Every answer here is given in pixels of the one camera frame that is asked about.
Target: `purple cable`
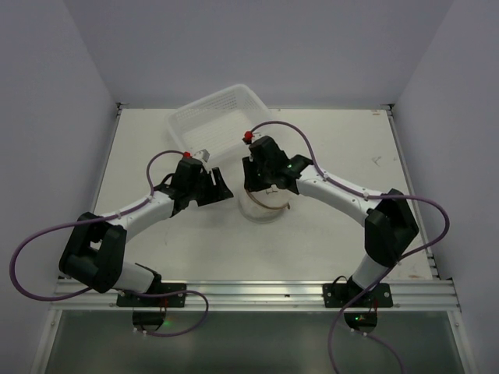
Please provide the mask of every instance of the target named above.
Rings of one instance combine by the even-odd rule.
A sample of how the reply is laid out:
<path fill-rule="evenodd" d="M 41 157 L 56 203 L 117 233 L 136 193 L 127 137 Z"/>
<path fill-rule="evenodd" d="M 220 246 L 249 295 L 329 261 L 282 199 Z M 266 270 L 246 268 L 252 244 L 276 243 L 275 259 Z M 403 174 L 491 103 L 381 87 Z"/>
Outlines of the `purple cable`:
<path fill-rule="evenodd" d="M 189 328 L 187 328 L 185 330 L 179 331 L 178 333 L 157 333 L 156 331 L 146 331 L 146 330 L 144 330 L 144 331 L 146 331 L 146 335 L 151 335 L 152 337 L 177 337 L 179 335 L 183 335 L 184 333 L 188 333 L 188 332 L 196 329 L 197 327 L 199 327 L 201 324 L 203 324 L 203 322 L 206 320 L 206 317 L 208 316 L 208 309 L 210 308 L 210 304 L 208 303 L 208 299 L 206 298 L 206 296 L 203 295 L 202 293 L 198 292 L 198 291 L 184 290 L 184 291 L 175 291 L 175 292 L 169 292 L 167 294 L 156 294 L 156 295 L 152 295 L 152 294 L 141 294 L 141 293 L 135 292 L 135 291 L 132 291 L 131 293 L 133 295 L 139 296 L 141 298 L 167 298 L 167 297 L 170 297 L 170 296 L 175 296 L 175 295 L 180 295 L 180 294 L 193 294 L 193 295 L 200 296 L 204 300 L 204 304 L 206 305 L 206 308 L 205 308 L 205 310 L 203 312 L 203 315 L 191 327 L 189 327 Z"/>
<path fill-rule="evenodd" d="M 335 185 L 336 187 L 339 187 L 340 189 L 343 189 L 344 191 L 349 192 L 349 193 L 351 193 L 354 196 L 361 197 L 363 199 L 369 199 L 369 200 L 384 200 L 384 199 L 415 200 L 415 201 L 421 201 L 423 203 L 430 204 L 431 206 L 434 206 L 435 208 L 437 208 L 440 211 L 440 213 L 444 217 L 444 229 L 442 230 L 442 232 L 435 239 L 429 241 L 428 243 L 426 243 L 424 245 L 419 246 L 416 249 L 413 249 L 412 251 L 407 252 L 406 254 L 404 254 L 401 257 L 401 259 L 405 259 L 408 256 L 413 255 L 414 253 L 417 253 L 419 251 L 423 251 L 424 249 L 427 249 L 427 248 L 431 247 L 432 245 L 434 245 L 434 244 L 438 243 L 440 240 L 442 240 L 445 237 L 445 235 L 448 233 L 449 228 L 451 227 L 451 221 L 449 219 L 449 216 L 448 216 L 447 212 L 445 211 L 445 209 L 440 204 L 436 203 L 435 201 L 433 201 L 431 199 L 427 199 L 427 198 L 419 197 L 419 196 L 412 196 L 412 195 L 364 196 L 363 193 L 361 193 L 359 191 L 356 191 L 355 189 L 351 189 L 348 186 L 343 185 L 342 183 L 340 183 L 338 181 L 335 181 L 334 179 L 332 179 L 332 178 L 328 177 L 327 175 L 325 175 L 325 173 L 319 168 L 319 164 L 317 163 L 317 159 L 315 157 L 315 153 L 313 152 L 312 145 L 310 144 L 310 141 L 306 137 L 305 133 L 302 130 L 300 130 L 298 127 L 292 125 L 291 123 L 284 122 L 284 121 L 266 121 L 266 122 L 262 122 L 259 125 L 256 125 L 255 127 L 253 127 L 253 129 L 251 130 L 251 132 L 254 132 L 255 130 L 259 129 L 262 126 L 273 125 L 273 124 L 287 126 L 287 127 L 291 128 L 291 129 L 294 129 L 298 134 L 301 135 L 301 137 L 305 141 L 306 147 L 308 148 L 308 150 L 310 152 L 310 158 L 312 158 L 313 166 L 315 167 L 317 173 L 322 178 L 324 178 L 326 181 L 330 182 L 332 185 Z M 333 347 L 332 347 L 332 343 L 333 343 L 332 342 L 333 332 L 334 332 L 334 329 L 335 329 L 336 325 L 338 324 L 341 316 L 343 315 L 343 313 L 345 312 L 345 310 L 347 308 L 349 308 L 350 306 L 352 306 L 353 304 L 355 304 L 358 300 L 361 299 L 361 297 L 363 297 L 372 288 L 376 287 L 383 280 L 383 278 L 385 278 L 392 270 L 393 270 L 393 267 L 390 268 L 390 269 L 387 269 L 384 273 L 382 273 L 366 289 L 364 289 L 362 292 L 360 292 L 352 300 L 350 300 L 349 302 L 347 302 L 343 306 L 343 308 L 340 309 L 338 315 L 334 318 L 333 323 L 331 324 L 331 328 L 329 329 L 329 334 L 327 335 L 327 353 L 329 354 L 329 359 L 331 361 L 331 365 L 333 366 L 333 369 L 334 369 L 334 371 L 336 371 L 337 374 L 339 374 L 340 371 L 338 369 L 338 365 L 336 364 L 336 361 L 334 360 Z M 368 336 L 368 338 L 370 338 L 372 340 L 375 340 L 376 342 L 384 345 L 395 356 L 395 358 L 397 359 L 397 362 L 398 362 L 398 364 L 400 366 L 400 369 L 402 371 L 402 374 L 405 374 L 407 372 L 407 370 L 406 370 L 406 368 L 405 368 L 405 366 L 404 366 L 404 364 L 403 364 L 400 356 L 397 354 L 397 352 L 395 351 L 395 349 L 390 344 L 388 344 L 385 341 L 381 340 L 379 337 L 375 337 L 375 336 L 370 335 L 370 334 L 368 334 L 367 336 Z"/>
<path fill-rule="evenodd" d="M 150 166 L 153 164 L 153 162 L 160 156 L 167 154 L 167 153 L 178 153 L 178 154 L 183 154 L 182 152 L 178 150 L 165 150 L 163 152 L 158 153 L 156 156 L 154 156 L 149 163 L 147 164 L 146 168 L 146 178 L 147 178 L 147 183 L 149 184 L 150 187 L 150 194 L 154 194 L 154 185 L 152 180 L 150 179 Z M 122 216 L 125 216 L 126 214 L 130 214 L 132 212 L 135 212 L 136 210 L 142 208 L 146 204 L 149 203 L 149 199 L 145 199 L 142 203 L 137 204 L 136 206 L 129 208 L 128 210 L 124 210 L 121 212 Z M 51 228 L 45 228 L 44 230 L 40 230 L 39 232 L 35 232 L 34 234 L 28 236 L 26 239 L 24 239 L 16 248 L 14 253 L 12 254 L 12 257 L 10 259 L 10 264 L 9 264 L 9 276 L 10 276 L 10 281 L 12 282 L 12 285 L 14 288 L 21 293 L 22 295 L 26 296 L 27 298 L 31 298 L 33 300 L 38 300 L 39 302 L 59 302 L 61 300 L 67 300 L 68 298 L 74 298 L 75 296 L 81 295 L 87 291 L 90 290 L 90 288 L 84 288 L 83 290 L 79 290 L 77 292 L 73 292 L 72 294 L 67 294 L 63 296 L 40 296 L 40 295 L 35 295 L 23 288 L 19 281 L 17 280 L 16 276 L 16 261 L 17 258 L 19 257 L 19 254 L 23 250 L 23 248 L 31 241 L 34 239 L 48 234 L 49 232 L 57 231 L 57 230 L 62 230 L 63 228 L 75 228 L 76 226 L 83 226 L 84 224 L 97 224 L 99 222 L 105 222 L 105 221 L 110 221 L 114 220 L 115 218 L 118 218 L 118 214 L 113 214 L 111 216 L 106 216 L 106 217 L 99 217 L 99 218 L 94 218 L 93 220 L 87 220 L 87 221 L 77 221 L 77 222 L 69 222 L 67 224 L 58 224 L 56 226 L 52 226 Z"/>

